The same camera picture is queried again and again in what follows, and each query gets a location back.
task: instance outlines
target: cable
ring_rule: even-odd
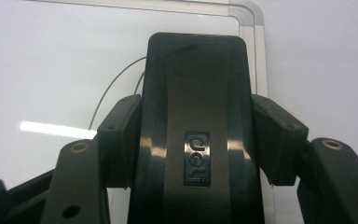
[[[139,77],[138,83],[136,84],[135,91],[133,92],[134,95],[138,91],[139,84],[141,84],[142,78],[144,78],[144,76],[145,76],[145,72],[143,72],[142,75]]]
[[[116,80],[121,76],[121,74],[123,74],[128,68],[130,68],[131,66],[133,66],[135,63],[138,63],[139,61],[145,59],[146,57],[140,58],[138,60],[136,60],[135,62],[131,63],[130,65],[128,65],[126,68],[123,69],[123,71],[121,71],[114,79],[113,81],[110,83],[110,85],[107,87],[106,91],[103,93],[103,96],[101,97],[100,102],[98,103],[97,107],[95,108],[94,114],[92,115],[92,119],[91,122],[89,123],[89,130],[91,130],[91,126],[92,123],[94,122],[95,116],[97,115],[98,109],[100,108],[101,103],[103,102],[103,98],[105,97],[105,95],[107,94],[107,92],[109,91],[110,87],[113,85],[113,83],[116,82]]]

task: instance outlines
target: white background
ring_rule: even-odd
[[[319,136],[358,154],[358,1],[256,1],[265,16],[268,95]],[[74,138],[23,121],[87,129],[110,80],[146,55],[153,33],[236,35],[234,19],[108,7],[0,1],[0,178],[7,188],[52,169]],[[132,94],[145,64],[114,85],[93,129]],[[128,197],[118,193],[116,202]],[[123,223],[117,206],[117,223]],[[277,223],[301,223],[296,188],[275,187]]]

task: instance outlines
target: glossy black surface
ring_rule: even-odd
[[[209,137],[206,186],[190,187],[184,180],[189,133]],[[150,38],[129,222],[264,222],[246,46],[240,38]]]

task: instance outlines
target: thin wire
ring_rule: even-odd
[[[121,71],[116,77],[115,79],[113,79],[113,81],[110,83],[110,85],[107,87],[106,91],[103,93],[103,96],[101,97],[100,102],[98,103],[97,107],[95,108],[94,114],[92,115],[92,119],[91,122],[89,123],[89,130],[91,130],[91,126],[92,123],[94,122],[95,116],[97,115],[98,109],[100,108],[101,103],[103,102],[103,98],[105,97],[105,95],[107,94],[107,92],[109,91],[110,87],[113,85],[113,83],[116,82],[116,80],[121,76],[121,74],[123,74],[128,68],[130,68],[131,66],[133,66],[135,63],[138,63],[139,61],[145,59],[146,57],[140,58],[138,60],[136,60],[135,62],[131,63],[130,65],[128,65],[126,68],[123,69],[123,71]]]
[[[143,72],[142,75],[139,77],[138,83],[136,84],[135,91],[133,92],[134,95],[138,91],[139,84],[141,84],[142,78],[144,78],[144,76],[145,76],[145,72]]]

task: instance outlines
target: embossed logo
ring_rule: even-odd
[[[186,186],[211,186],[209,134],[186,133],[184,175]]]

